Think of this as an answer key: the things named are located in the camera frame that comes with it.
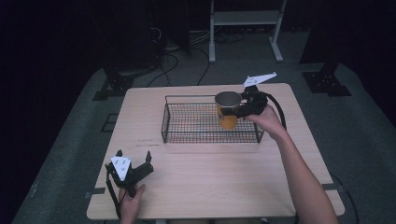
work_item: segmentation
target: forearm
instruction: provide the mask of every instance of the forearm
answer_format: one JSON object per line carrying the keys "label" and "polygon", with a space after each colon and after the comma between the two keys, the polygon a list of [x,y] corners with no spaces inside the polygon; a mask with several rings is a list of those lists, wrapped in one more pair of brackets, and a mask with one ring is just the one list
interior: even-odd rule
{"label": "forearm", "polygon": [[132,220],[121,220],[120,221],[120,224],[134,224],[134,221],[132,221]]}
{"label": "forearm", "polygon": [[321,184],[306,165],[289,134],[273,136],[279,147],[294,207],[303,223],[338,223]]}

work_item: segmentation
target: dark background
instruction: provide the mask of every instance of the dark background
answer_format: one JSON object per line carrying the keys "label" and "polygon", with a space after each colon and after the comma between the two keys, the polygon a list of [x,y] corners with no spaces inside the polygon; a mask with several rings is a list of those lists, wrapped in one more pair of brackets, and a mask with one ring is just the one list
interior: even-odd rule
{"label": "dark background", "polygon": [[[209,25],[208,0],[135,0],[133,6],[120,1],[131,10],[122,16],[109,2],[117,3],[0,2],[2,223],[18,211],[79,93],[106,60],[153,65],[156,47],[146,38],[134,39],[136,34],[149,36],[150,23],[181,45],[188,38],[180,34]],[[217,0],[216,6],[223,10],[228,3]],[[230,3],[236,10],[279,5],[273,0]],[[289,32],[311,28],[302,63],[322,63],[336,50],[340,62],[358,74],[393,124],[394,9],[392,1],[289,0],[282,25]],[[179,17],[170,11],[179,11]],[[136,57],[136,51],[143,56]]]}

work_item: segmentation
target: human hand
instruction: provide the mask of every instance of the human hand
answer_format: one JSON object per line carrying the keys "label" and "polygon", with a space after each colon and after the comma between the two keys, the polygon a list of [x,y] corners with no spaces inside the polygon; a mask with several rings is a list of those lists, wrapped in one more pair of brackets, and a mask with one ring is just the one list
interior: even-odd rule
{"label": "human hand", "polygon": [[286,132],[275,110],[270,105],[267,105],[260,115],[249,115],[245,119],[255,122],[275,140]]}
{"label": "human hand", "polygon": [[137,215],[140,210],[140,202],[142,199],[143,192],[146,189],[146,185],[134,186],[136,195],[130,197],[128,190],[120,189],[119,201],[120,201],[120,213],[121,213],[121,224],[134,224],[137,220]]}

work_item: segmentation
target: white shelf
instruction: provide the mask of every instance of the white shelf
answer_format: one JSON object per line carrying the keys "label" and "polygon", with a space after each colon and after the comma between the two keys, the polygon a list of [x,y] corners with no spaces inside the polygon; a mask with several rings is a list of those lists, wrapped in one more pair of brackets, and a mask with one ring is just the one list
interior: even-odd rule
{"label": "white shelf", "polygon": [[278,10],[215,12],[214,25],[276,24],[278,14]]}

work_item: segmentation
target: human arm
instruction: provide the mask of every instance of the human arm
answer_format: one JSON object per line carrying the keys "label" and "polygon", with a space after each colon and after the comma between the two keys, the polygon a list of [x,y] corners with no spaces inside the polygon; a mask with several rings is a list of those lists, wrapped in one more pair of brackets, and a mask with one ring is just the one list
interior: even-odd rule
{"label": "human arm", "polygon": [[140,203],[143,192],[146,189],[146,185],[138,188],[135,186],[136,195],[132,198],[129,196],[128,190],[120,189],[119,200],[120,200],[120,223],[121,224],[134,224],[137,221],[137,215],[140,210]]}
{"label": "human arm", "polygon": [[332,204],[280,123],[274,109],[268,105],[263,112],[247,116],[268,132],[276,141],[288,179],[291,199],[300,220],[305,223],[338,223]]}

